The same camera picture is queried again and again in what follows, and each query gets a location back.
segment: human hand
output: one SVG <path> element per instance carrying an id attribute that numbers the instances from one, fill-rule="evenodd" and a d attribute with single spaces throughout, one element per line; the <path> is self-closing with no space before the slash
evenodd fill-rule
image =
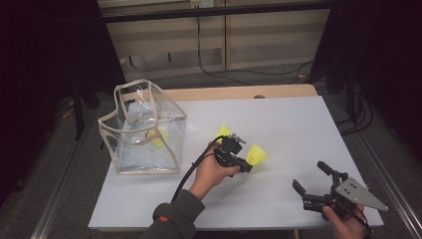
<path id="1" fill-rule="evenodd" d="M 214 156 L 214 148 L 219 146 L 217 142 L 205 153 L 204 160 L 196 168 L 195 180 L 189 191 L 199 200 L 202 200 L 211 188 L 230 175 L 236 174 L 240 167 L 222 167 Z"/>
<path id="2" fill-rule="evenodd" d="M 363 206 L 357 205 L 360 211 L 363 212 Z M 365 234 L 365 229 L 354 217 L 341 220 L 332 208 L 325 206 L 322 208 L 323 213 L 332 223 L 332 235 L 334 239 L 362 239 Z M 360 219 L 363 218 L 362 213 L 357 208 L 353 210 Z"/>

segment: clear plastic bag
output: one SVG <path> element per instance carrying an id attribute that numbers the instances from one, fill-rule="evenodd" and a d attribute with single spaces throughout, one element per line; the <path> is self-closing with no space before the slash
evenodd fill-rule
<path id="1" fill-rule="evenodd" d="M 178 173 L 186 113 L 160 87 L 138 80 L 114 89 L 115 111 L 99 119 L 118 174 Z"/>

